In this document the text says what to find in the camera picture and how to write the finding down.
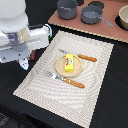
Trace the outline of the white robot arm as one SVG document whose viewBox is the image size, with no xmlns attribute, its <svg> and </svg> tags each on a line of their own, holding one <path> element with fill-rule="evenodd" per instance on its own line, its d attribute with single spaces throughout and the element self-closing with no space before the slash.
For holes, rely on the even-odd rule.
<svg viewBox="0 0 128 128">
<path fill-rule="evenodd" d="M 48 24 L 31 30 L 25 0 L 0 0 L 0 61 L 26 59 L 36 49 L 49 45 Z"/>
</svg>

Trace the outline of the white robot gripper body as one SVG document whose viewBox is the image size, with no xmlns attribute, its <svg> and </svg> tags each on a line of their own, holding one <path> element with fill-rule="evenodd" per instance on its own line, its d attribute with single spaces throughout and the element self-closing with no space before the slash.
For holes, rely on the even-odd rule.
<svg viewBox="0 0 128 128">
<path fill-rule="evenodd" d="M 49 45 L 49 28 L 30 30 L 28 27 L 15 33 L 0 32 L 0 62 L 6 63 L 27 58 L 32 50 Z"/>
</svg>

